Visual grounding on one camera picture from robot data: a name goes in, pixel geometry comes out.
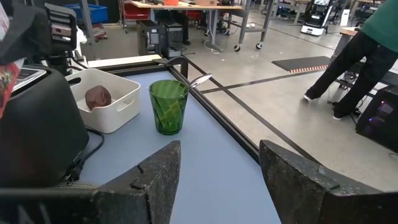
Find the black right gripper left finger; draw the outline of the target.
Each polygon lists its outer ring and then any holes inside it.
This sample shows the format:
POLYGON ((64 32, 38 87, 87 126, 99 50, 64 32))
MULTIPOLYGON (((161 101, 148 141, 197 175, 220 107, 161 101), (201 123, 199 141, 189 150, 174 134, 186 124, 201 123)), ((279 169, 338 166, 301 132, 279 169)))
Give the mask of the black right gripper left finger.
POLYGON ((0 189, 0 224, 169 224, 180 141, 97 188, 0 189))

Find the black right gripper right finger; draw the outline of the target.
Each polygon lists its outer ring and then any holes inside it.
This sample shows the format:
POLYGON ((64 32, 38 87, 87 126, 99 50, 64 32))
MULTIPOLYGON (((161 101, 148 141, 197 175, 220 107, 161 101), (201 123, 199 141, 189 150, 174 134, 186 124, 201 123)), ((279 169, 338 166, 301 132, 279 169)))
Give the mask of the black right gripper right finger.
POLYGON ((269 140, 259 143, 259 164, 282 224, 398 224, 398 191, 380 191, 269 140))

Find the Life cinnamon cereal box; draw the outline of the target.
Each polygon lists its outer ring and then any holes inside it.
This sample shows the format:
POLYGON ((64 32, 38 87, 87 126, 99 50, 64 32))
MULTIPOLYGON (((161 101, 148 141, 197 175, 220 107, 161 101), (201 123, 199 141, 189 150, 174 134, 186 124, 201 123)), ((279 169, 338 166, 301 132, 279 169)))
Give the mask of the Life cinnamon cereal box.
MULTIPOLYGON (((6 9, 12 7, 8 0, 5 3, 0 2, 0 47, 2 47, 9 29, 10 19, 6 13, 6 9)), ((0 63, 0 119, 2 118, 5 106, 9 101, 12 88, 16 84, 17 72, 20 71, 24 60, 19 59, 5 65, 0 63)))

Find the woven grey placemat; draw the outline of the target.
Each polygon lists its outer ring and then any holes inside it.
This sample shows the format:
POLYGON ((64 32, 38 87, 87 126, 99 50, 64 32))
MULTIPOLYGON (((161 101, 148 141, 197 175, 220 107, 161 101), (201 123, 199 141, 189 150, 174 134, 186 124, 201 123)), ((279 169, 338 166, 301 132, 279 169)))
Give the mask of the woven grey placemat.
POLYGON ((97 189, 99 185, 97 184, 92 184, 89 182, 82 182, 82 181, 73 181, 73 182, 68 182, 68 181, 63 181, 59 184, 56 184, 54 186, 51 186, 51 189, 97 189))

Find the blue storage bin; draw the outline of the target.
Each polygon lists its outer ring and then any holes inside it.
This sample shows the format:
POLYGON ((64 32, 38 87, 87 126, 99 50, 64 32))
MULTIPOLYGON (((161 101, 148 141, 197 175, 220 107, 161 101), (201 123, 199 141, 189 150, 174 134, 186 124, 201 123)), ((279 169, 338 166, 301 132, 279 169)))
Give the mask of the blue storage bin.
MULTIPOLYGON (((78 24, 83 24, 83 14, 79 4, 66 4, 64 7, 72 9, 76 14, 78 24)), ((108 8, 95 4, 89 4, 90 18, 92 24, 99 24, 108 20, 108 8)))

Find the white plastic bin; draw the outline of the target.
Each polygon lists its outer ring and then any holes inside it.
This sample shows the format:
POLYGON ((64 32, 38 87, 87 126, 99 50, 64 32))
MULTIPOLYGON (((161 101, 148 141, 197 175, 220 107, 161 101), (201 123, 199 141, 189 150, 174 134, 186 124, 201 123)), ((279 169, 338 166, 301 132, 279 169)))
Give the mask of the white plastic bin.
POLYGON ((136 117, 141 110, 138 82, 95 68, 85 69, 65 77, 68 82, 76 81, 71 91, 85 125, 102 133, 113 133, 136 117), (89 109, 85 93, 101 85, 109 91, 111 103, 108 106, 89 109))

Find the black toaster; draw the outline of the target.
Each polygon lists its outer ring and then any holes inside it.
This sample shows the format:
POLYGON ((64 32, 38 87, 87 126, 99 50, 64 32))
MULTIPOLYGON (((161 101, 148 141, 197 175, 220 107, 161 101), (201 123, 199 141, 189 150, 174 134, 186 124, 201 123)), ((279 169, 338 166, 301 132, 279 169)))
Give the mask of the black toaster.
POLYGON ((0 188, 48 187, 64 179, 89 141, 66 78, 38 65, 40 75, 12 93, 0 118, 0 188))

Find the black computer tower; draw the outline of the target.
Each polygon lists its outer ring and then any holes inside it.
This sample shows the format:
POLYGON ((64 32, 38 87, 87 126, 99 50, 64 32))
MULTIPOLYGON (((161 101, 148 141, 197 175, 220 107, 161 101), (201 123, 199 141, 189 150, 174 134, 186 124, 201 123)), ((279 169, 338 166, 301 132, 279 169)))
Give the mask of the black computer tower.
POLYGON ((359 117, 356 132, 398 153, 398 86, 376 93, 359 117))
POLYGON ((183 26, 173 21, 137 22, 139 55, 158 54, 166 58, 179 57, 183 49, 183 26))

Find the green faceted plastic cup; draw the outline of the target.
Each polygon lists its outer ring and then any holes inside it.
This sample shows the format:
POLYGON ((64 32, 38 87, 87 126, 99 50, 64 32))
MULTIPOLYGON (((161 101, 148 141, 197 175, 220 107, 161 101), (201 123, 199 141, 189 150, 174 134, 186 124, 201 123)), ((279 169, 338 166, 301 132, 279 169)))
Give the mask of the green faceted plastic cup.
POLYGON ((149 86, 155 127, 164 135, 181 131, 189 87, 177 80, 159 80, 149 86))

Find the red storage bin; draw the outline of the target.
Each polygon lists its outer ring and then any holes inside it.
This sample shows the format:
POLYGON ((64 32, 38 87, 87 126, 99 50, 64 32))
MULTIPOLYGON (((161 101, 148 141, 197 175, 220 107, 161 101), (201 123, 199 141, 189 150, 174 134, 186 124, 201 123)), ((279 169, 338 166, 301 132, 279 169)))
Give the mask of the red storage bin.
POLYGON ((123 19, 128 21, 149 20, 150 9, 139 8, 133 3, 123 2, 123 19))

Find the black floor mat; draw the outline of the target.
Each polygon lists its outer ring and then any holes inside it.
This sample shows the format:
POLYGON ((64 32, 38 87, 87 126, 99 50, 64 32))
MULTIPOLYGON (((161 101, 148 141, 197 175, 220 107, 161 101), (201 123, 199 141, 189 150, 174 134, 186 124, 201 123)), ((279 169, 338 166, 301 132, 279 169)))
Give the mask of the black floor mat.
POLYGON ((330 58, 326 56, 275 60, 272 63, 290 73, 309 72, 326 69, 330 58))

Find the silver metal spoon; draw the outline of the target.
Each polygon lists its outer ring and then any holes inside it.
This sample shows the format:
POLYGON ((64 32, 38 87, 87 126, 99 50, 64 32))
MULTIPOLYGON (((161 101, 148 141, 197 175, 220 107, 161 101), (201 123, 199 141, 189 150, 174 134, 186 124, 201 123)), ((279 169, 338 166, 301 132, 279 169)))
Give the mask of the silver metal spoon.
POLYGON ((189 88, 196 88, 198 85, 201 85, 205 81, 209 80, 212 76, 213 76, 212 73, 207 73, 207 74, 204 74, 202 76, 195 78, 194 80, 192 80, 190 82, 189 88))

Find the wooden top workbench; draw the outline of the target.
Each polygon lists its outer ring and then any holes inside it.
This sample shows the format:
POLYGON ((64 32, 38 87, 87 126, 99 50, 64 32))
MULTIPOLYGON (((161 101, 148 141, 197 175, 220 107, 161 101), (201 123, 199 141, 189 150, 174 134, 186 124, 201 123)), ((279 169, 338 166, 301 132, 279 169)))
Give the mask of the wooden top workbench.
POLYGON ((148 3, 146 0, 126 0, 126 2, 131 3, 132 5, 138 8, 146 8, 151 9, 150 19, 154 20, 154 11, 155 10, 201 10, 208 11, 208 30, 207 33, 210 35, 209 37, 209 46, 217 51, 222 51, 222 49, 216 45, 215 43, 215 32, 216 25, 218 21, 220 21, 220 13, 226 12, 228 14, 227 20, 222 20, 223 22, 228 23, 228 30, 230 26, 236 26, 240 28, 239 40, 238 43, 234 46, 234 51, 239 52, 241 50, 241 45, 243 44, 244 36, 246 33, 250 32, 259 32, 261 34, 259 42, 256 44, 256 49, 262 49, 262 45, 264 43, 265 36, 267 34, 269 20, 273 13, 274 2, 277 0, 261 0, 262 3, 265 4, 266 7, 266 18, 264 19, 264 23, 262 27, 260 25, 254 26, 252 29, 247 28, 248 17, 251 8, 251 0, 243 0, 242 4, 238 2, 231 1, 232 6, 224 6, 224 5, 214 5, 214 6, 206 6, 199 2, 195 2, 194 4, 189 4, 187 2, 178 1, 176 5, 166 5, 163 3, 148 3))

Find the wooden top table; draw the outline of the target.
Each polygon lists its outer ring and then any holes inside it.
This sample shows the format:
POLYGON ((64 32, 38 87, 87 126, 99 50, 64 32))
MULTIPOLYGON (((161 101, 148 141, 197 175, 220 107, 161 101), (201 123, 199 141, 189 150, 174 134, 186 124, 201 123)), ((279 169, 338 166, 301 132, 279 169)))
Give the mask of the wooden top table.
POLYGON ((356 33, 360 31, 359 27, 344 27, 341 28, 340 30, 340 40, 336 46, 336 49, 333 52, 333 55, 330 58, 330 63, 334 61, 334 59, 341 53, 341 51, 344 49, 346 44, 350 41, 350 39, 356 35, 356 33))

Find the white mobile machine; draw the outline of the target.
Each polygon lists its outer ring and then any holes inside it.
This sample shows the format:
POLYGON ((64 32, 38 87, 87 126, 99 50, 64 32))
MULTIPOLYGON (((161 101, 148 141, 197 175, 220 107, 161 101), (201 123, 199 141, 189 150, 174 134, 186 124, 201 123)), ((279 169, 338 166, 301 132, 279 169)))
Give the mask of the white mobile machine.
POLYGON ((301 33, 321 36, 331 11, 332 0, 311 0, 301 33))

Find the black table edge frame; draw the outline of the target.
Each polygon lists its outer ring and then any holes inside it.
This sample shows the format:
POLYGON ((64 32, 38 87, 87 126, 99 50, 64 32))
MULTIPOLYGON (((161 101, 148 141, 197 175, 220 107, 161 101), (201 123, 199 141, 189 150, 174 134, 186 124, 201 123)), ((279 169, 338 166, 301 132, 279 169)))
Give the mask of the black table edge frame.
MULTIPOLYGON (((145 75, 152 72, 169 72, 174 79, 184 83, 188 83, 189 66, 195 68, 202 75, 206 73, 203 69, 184 56, 172 59, 162 58, 159 55, 112 58, 88 61, 87 65, 88 68, 97 68, 120 77, 145 75)), ((224 130, 233 137, 233 139, 255 162, 259 162, 259 147, 256 144, 254 144, 199 90, 193 89, 190 90, 189 93, 224 128, 224 130)))

